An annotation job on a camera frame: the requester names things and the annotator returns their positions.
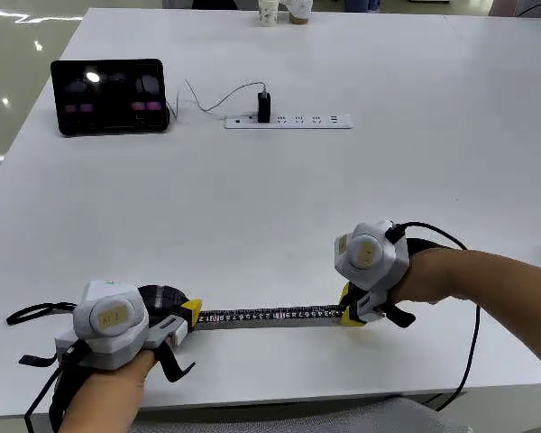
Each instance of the forearm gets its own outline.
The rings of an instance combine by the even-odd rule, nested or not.
[[[541,359],[541,268],[476,251],[449,253],[454,295],[474,301]]]

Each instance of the power strip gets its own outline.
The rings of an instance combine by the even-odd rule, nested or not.
[[[270,122],[259,124],[256,114],[225,119],[226,129],[351,129],[351,115],[270,115]]]

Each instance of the black clip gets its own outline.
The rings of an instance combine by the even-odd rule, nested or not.
[[[166,341],[163,341],[156,349],[154,349],[154,355],[156,356],[156,360],[162,366],[162,371],[169,382],[176,382],[183,378],[192,367],[197,364],[192,363],[185,370],[182,370],[177,358],[174,357],[172,349],[170,349],[170,346]]]

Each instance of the charger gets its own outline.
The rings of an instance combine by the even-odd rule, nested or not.
[[[259,124],[267,124],[271,121],[271,94],[266,89],[259,93],[259,112],[257,119]]]

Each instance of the cup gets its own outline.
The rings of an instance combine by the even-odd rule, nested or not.
[[[259,20],[264,26],[277,25],[279,0],[259,0]]]

